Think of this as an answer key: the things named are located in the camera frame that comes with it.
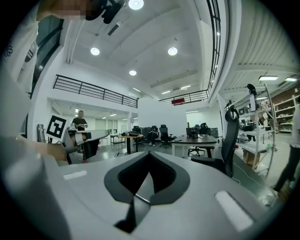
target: fluorescent light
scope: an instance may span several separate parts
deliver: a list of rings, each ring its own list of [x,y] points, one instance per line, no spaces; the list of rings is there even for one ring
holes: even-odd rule
[[[93,54],[94,56],[98,56],[100,54],[100,51],[96,47],[93,47],[91,48],[90,53]]]
[[[290,78],[290,77],[288,77],[285,80],[288,81],[288,82],[295,82],[295,81],[297,81],[297,78]]]
[[[130,71],[129,71],[129,74],[132,75],[132,76],[135,76],[135,75],[136,75],[136,71],[130,70]]]
[[[169,50],[168,50],[168,53],[169,55],[171,56],[175,56],[177,53],[178,53],[178,50],[176,47],[171,47]]]
[[[132,10],[139,10],[144,6],[144,1],[143,0],[130,0],[128,3],[128,6]]]
[[[181,90],[183,89],[186,89],[186,88],[189,88],[191,85],[188,85],[188,86],[185,86],[185,87],[182,87]]]
[[[189,111],[187,113],[195,113],[195,112],[198,112],[199,110],[196,110],[196,111]]]
[[[277,76],[260,76],[259,77],[260,81],[275,81],[277,79],[278,79]]]

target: black foam padding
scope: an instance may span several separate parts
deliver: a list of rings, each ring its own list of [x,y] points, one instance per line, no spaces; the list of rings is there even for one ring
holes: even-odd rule
[[[130,204],[148,173],[154,184],[150,205],[171,204],[188,189],[188,172],[156,153],[143,153],[117,167],[104,177],[106,189],[116,201]]]

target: person's leg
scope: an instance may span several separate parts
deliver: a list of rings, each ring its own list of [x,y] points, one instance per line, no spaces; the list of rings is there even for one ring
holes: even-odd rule
[[[299,162],[300,159],[300,149],[299,148],[294,148],[292,146],[290,146],[290,156],[289,156],[289,160],[288,163],[286,165],[286,167],[284,168],[284,170],[282,171],[275,187],[274,190],[279,192],[280,189],[282,188],[282,186],[284,185],[286,180],[291,180],[294,176],[297,164]]]

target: ceiling beam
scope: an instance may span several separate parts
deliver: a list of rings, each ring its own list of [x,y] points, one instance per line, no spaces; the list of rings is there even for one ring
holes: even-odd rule
[[[292,67],[279,67],[272,65],[258,65],[258,64],[239,64],[236,68],[236,71],[274,71],[274,72],[284,72],[290,74],[298,74],[300,69],[292,68]]]

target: seated person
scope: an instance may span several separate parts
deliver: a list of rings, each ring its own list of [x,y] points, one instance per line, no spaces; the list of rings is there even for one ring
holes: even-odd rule
[[[150,143],[149,145],[153,145],[155,147],[155,139],[158,138],[158,129],[154,127],[151,132],[149,132]]]

